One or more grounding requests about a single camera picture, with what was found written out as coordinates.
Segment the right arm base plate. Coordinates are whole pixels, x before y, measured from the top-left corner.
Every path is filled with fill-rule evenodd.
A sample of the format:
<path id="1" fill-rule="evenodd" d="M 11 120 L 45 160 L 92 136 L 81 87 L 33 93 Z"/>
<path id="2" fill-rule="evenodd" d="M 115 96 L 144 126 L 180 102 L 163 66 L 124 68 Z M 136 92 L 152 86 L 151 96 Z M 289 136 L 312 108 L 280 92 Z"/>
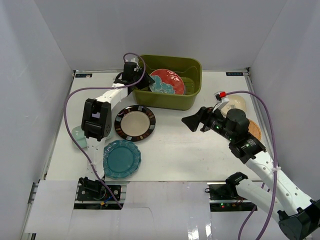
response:
<path id="1" fill-rule="evenodd" d="M 226 183 L 208 184 L 204 190 L 209 195 L 211 212 L 250 212 L 256 205 L 234 193 Z"/>

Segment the red and teal floral plate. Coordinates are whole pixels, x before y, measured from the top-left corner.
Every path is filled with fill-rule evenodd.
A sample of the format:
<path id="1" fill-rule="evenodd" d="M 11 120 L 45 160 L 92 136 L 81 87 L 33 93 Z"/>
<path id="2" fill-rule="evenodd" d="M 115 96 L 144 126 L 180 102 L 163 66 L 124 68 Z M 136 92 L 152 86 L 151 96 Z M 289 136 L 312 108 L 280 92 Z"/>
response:
<path id="1" fill-rule="evenodd" d="M 150 90 L 154 93 L 162 94 L 185 94 L 185 84 L 182 78 L 172 70 L 169 69 L 157 69 L 154 70 L 150 77 L 154 83 L 149 86 Z"/>

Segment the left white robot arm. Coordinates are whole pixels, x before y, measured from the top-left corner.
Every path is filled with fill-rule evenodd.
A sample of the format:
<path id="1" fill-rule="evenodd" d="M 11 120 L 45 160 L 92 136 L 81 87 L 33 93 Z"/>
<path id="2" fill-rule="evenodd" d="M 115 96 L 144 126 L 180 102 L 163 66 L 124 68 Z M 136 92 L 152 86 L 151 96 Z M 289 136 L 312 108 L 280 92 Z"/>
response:
<path id="1" fill-rule="evenodd" d="M 127 61 L 124 63 L 123 71 L 115 77 L 112 86 L 104 94 L 85 101 L 81 129 L 84 132 L 89 157 L 88 177 L 101 179 L 105 175 L 103 151 L 106 138 L 112 130 L 113 108 L 129 96 L 134 88 L 143 89 L 153 83 L 145 65 L 140 67 L 133 61 Z"/>

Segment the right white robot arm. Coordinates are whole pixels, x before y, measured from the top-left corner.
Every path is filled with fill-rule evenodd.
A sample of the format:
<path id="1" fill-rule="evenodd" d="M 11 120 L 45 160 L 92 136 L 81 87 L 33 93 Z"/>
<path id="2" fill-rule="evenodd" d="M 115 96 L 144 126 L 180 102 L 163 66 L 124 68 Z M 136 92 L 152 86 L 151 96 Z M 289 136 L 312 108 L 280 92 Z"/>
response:
<path id="1" fill-rule="evenodd" d="M 241 109 L 231 109 L 226 116 L 219 109 L 201 107 L 181 120 L 192 132 L 213 130 L 229 140 L 231 153 L 251 169 L 270 189 L 266 192 L 236 172 L 226 179 L 226 195 L 245 198 L 271 215 L 282 233 L 290 240 L 303 240 L 320 227 L 320 202 L 300 190 L 282 171 L 266 147 L 249 132 L 250 121 Z"/>

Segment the black rimmed beige plate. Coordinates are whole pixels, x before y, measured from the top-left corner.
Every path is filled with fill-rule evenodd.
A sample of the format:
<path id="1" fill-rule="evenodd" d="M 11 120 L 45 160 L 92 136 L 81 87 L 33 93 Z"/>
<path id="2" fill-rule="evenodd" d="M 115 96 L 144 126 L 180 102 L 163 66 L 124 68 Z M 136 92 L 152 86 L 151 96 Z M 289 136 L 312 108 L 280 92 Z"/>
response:
<path id="1" fill-rule="evenodd" d="M 139 142 L 155 130 L 156 117 L 146 106 L 131 105 L 123 108 L 115 117 L 115 132 L 124 140 Z"/>

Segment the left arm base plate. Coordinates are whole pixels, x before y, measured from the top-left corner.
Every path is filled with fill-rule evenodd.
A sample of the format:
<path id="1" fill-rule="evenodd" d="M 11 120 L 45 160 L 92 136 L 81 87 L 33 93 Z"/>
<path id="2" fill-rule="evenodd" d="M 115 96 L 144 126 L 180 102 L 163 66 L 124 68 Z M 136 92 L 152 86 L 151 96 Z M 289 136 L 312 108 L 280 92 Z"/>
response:
<path id="1" fill-rule="evenodd" d="M 79 178 L 76 197 L 78 201 L 105 201 L 110 197 L 113 200 L 110 191 L 99 180 Z"/>

